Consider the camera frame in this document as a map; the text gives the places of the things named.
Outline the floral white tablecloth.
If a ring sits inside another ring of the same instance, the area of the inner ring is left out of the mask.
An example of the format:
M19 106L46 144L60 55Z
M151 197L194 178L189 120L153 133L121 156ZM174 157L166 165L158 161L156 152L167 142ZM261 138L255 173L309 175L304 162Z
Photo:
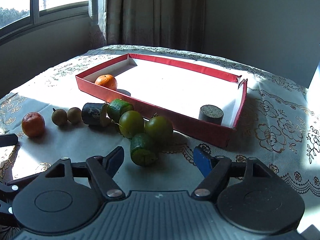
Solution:
M124 191L193 190L202 174L193 161L193 149L225 155L236 162L260 159L296 190L305 202L298 230L319 226L319 98L308 99L295 82L263 70L217 56L147 46L111 45L90 50L49 68L1 98L1 133L15 133L19 145L1 149L1 181L10 181L45 171L62 157L84 161L105 155L117 146L129 149L129 141L114 127L92 129L84 124L56 127L53 108L82 107L97 99L80 91L76 75L116 55L139 53L216 65L218 69L248 81L247 98L236 132L224 149L175 133L161 152L154 168L142 168L129 157L115 176ZM41 114L43 135L30 138L22 131L22 119Z

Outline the patterned brown curtain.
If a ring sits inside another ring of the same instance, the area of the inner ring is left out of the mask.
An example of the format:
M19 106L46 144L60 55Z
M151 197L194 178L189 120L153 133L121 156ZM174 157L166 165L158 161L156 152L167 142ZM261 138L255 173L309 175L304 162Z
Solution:
M89 0L91 48L112 44L200 52L206 0Z

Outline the window with dark frame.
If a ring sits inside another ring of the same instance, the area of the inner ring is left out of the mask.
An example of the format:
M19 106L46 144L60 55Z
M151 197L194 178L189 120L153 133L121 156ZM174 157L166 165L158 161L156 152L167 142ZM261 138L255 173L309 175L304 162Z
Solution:
M1 44L44 24L88 14L89 0L1 0Z

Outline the brown longan round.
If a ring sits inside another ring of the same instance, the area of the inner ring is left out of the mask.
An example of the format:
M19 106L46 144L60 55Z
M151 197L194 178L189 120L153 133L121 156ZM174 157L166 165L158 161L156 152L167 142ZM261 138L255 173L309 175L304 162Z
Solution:
M78 107L70 108L67 112L67 119L73 125L80 123L82 120L81 109L79 109Z

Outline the orange mandarin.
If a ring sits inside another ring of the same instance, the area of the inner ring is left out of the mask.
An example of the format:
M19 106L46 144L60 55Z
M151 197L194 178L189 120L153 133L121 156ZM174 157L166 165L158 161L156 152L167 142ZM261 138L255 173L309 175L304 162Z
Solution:
M101 87L105 87L111 90L117 90L117 80L111 74L105 74L97 77L94 83Z
M44 133L45 121L41 114L30 112L23 117L21 126L26 136L30 138L39 137Z

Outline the orange mandarin in tray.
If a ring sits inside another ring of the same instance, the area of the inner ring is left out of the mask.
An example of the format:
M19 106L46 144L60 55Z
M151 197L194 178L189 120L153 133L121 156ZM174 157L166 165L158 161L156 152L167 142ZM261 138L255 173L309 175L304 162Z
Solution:
M105 74L97 77L94 83L101 87L105 87L111 90L117 90L117 80L111 74Z

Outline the sugarcane piece in tray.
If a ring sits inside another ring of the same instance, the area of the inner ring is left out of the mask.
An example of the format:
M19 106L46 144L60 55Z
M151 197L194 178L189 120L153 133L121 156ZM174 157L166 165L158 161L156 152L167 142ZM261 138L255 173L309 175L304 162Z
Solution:
M203 105L200 107L199 119L202 121L221 125L223 116L223 110L214 105Z

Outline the brown longan with stem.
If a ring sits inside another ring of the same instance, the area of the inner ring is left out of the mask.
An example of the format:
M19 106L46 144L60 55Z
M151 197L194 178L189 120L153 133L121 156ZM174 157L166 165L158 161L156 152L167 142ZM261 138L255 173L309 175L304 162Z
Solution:
M67 124L67 121L67 112L64 109L53 108L52 122L56 126L64 126L65 124Z

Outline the green plum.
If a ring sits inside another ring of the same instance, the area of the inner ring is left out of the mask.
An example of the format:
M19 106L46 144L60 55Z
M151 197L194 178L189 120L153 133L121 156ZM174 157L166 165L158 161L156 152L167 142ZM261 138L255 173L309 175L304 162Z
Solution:
M154 116L145 124L145 132L157 143L166 143L173 134L172 123L164 116Z
M119 119L119 130L121 134L129 139L144 132L145 122L137 111L127 111Z

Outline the red cardboard tray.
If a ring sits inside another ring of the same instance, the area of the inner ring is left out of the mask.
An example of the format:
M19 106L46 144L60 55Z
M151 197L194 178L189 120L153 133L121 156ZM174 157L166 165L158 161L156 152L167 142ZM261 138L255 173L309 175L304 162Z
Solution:
M113 75L117 90L96 85L97 77ZM189 137L225 148L235 132L247 97L247 80L216 65L170 57L127 53L76 75L78 88L110 102L122 99L143 117L168 118L173 128ZM221 125L199 119L200 107L223 110Z

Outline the dark sugarcane piece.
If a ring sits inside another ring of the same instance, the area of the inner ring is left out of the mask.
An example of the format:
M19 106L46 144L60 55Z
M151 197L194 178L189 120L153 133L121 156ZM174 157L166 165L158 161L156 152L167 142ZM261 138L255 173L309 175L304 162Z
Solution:
M107 127L111 119L107 116L108 104L86 103L81 111L81 118L84 124L89 126Z

